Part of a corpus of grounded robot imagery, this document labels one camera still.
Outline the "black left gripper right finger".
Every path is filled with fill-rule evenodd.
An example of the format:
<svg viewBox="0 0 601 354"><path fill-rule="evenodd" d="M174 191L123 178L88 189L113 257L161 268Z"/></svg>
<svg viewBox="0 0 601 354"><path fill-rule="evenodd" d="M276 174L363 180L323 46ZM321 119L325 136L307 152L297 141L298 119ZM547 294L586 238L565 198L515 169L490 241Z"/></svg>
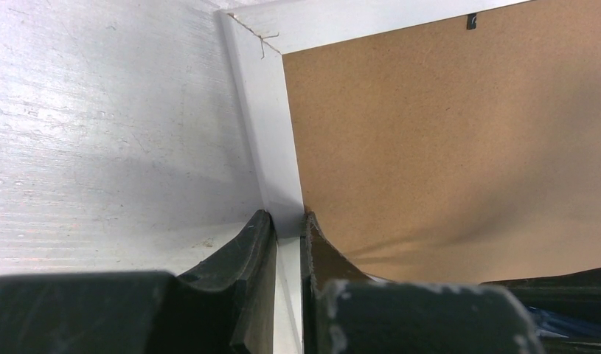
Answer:
<svg viewBox="0 0 601 354"><path fill-rule="evenodd" d="M374 280L302 221L306 353L542 353L526 308L506 288Z"/></svg>

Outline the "white picture frame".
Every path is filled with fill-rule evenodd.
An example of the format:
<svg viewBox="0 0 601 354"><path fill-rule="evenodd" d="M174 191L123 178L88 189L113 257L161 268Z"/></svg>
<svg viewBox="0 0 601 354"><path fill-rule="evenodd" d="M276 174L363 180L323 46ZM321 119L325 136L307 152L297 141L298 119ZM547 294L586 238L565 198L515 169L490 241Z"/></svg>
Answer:
<svg viewBox="0 0 601 354"><path fill-rule="evenodd" d="M507 6L507 1L273 1L219 12L260 194L278 234L274 352L303 351L299 234L305 208L284 56Z"/></svg>

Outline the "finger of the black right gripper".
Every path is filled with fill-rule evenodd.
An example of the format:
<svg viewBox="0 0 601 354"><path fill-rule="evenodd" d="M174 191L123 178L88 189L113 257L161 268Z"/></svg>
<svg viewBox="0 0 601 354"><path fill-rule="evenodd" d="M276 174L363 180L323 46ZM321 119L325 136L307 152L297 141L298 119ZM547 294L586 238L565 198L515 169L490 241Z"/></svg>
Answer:
<svg viewBox="0 0 601 354"><path fill-rule="evenodd" d="M548 310L601 325L601 267L573 274L489 281L510 291L527 309ZM601 353L601 340L540 337L543 353Z"/></svg>

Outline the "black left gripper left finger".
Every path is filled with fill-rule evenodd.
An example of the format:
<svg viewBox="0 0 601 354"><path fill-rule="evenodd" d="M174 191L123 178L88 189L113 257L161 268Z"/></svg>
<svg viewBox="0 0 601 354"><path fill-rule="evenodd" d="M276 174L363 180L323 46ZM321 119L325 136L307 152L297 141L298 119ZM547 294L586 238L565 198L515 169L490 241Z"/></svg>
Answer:
<svg viewBox="0 0 601 354"><path fill-rule="evenodd" d="M0 276L0 353L272 353L276 257L259 210L177 276Z"/></svg>

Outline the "blue red screwdriver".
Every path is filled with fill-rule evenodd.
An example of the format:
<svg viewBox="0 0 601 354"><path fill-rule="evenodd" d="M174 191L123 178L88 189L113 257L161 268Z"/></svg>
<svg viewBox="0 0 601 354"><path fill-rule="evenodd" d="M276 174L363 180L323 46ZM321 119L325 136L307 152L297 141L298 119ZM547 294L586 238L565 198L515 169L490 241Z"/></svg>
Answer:
<svg viewBox="0 0 601 354"><path fill-rule="evenodd" d="M535 323L535 333L540 337L601 340L601 324L530 306L527 310Z"/></svg>

